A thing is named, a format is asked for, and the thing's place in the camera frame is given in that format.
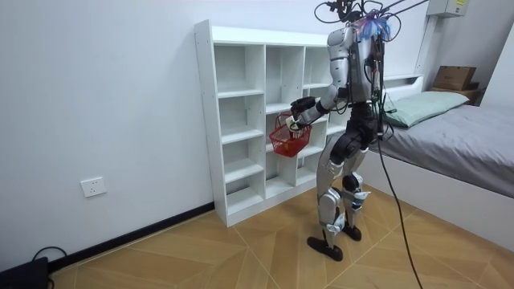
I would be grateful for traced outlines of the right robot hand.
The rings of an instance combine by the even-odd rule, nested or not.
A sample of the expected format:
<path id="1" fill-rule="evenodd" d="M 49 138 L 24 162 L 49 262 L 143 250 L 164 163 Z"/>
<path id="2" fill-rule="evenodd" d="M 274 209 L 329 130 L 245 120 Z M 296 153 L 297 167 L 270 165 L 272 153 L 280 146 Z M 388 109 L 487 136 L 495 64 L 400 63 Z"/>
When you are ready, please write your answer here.
<path id="1" fill-rule="evenodd" d="M 293 115 L 300 114 L 311 107 L 316 105 L 316 98 L 313 96 L 306 96 L 291 102 L 291 113 Z"/>

